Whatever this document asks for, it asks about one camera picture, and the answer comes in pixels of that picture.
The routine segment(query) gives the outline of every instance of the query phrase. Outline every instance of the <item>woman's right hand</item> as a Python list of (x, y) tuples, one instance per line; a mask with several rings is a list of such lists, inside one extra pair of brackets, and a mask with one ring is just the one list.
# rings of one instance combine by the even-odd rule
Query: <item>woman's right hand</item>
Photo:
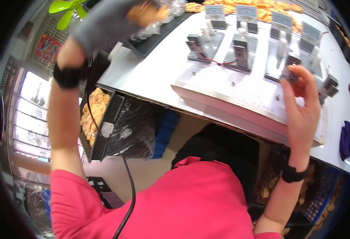
[[(307, 156), (320, 118), (320, 102), (316, 79), (301, 65), (289, 65), (289, 70), (300, 76), (296, 84), (281, 79), (287, 111), (288, 139), (292, 155)], [(303, 97), (305, 106), (297, 106), (295, 97)]]

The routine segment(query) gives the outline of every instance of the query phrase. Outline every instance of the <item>red wire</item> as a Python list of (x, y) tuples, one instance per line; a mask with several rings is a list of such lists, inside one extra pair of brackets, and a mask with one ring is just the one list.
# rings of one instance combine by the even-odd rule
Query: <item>red wire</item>
[(212, 61), (212, 62), (215, 62), (215, 63), (218, 64), (218, 65), (227, 65), (227, 64), (232, 64), (232, 63), (236, 62), (236, 60), (234, 60), (234, 61), (232, 61), (232, 62), (219, 63), (219, 62), (214, 61), (214, 60), (212, 60), (212, 59), (210, 59), (210, 58), (207, 58), (207, 57), (205, 57), (204, 59), (210, 60), (210, 61)]

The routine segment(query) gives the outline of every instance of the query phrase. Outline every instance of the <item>green fan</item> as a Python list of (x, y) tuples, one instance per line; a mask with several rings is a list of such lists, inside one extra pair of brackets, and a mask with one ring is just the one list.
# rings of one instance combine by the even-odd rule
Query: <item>green fan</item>
[(85, 1), (86, 0), (73, 0), (71, 2), (67, 2), (63, 0), (57, 0), (52, 2), (52, 4), (49, 7), (49, 13), (57, 13), (68, 9), (57, 24), (58, 30), (62, 31), (66, 29), (66, 27), (69, 25), (74, 9), (76, 10), (80, 18), (84, 19), (84, 17), (86, 17), (87, 12), (83, 10), (83, 7), (81, 5), (81, 3)]

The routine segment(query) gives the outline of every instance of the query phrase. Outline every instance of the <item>window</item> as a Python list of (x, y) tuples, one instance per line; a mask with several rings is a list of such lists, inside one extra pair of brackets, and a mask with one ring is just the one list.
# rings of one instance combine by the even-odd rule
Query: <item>window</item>
[[(50, 89), (51, 82), (27, 72), (21, 93), (17, 96), (13, 126), (14, 151), (44, 162), (50, 162), (52, 157), (47, 123)], [(83, 158), (79, 139), (78, 148)]]

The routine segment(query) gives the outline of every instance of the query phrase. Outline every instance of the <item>floor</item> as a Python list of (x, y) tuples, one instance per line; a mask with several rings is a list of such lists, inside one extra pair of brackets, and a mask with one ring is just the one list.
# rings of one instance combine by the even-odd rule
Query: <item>floor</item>
[[(186, 114), (181, 114), (178, 125), (163, 153), (161, 159), (143, 160), (129, 159), (131, 175), (134, 180), (135, 190), (139, 192), (147, 189), (165, 172), (170, 170), (171, 161), (175, 158), (178, 150), (194, 134), (201, 131), (209, 122)], [(114, 191), (123, 202), (131, 198), (131, 186), (125, 165), (120, 157), (110, 157), (100, 161), (83, 162), (86, 176), (102, 177), (112, 191)]]

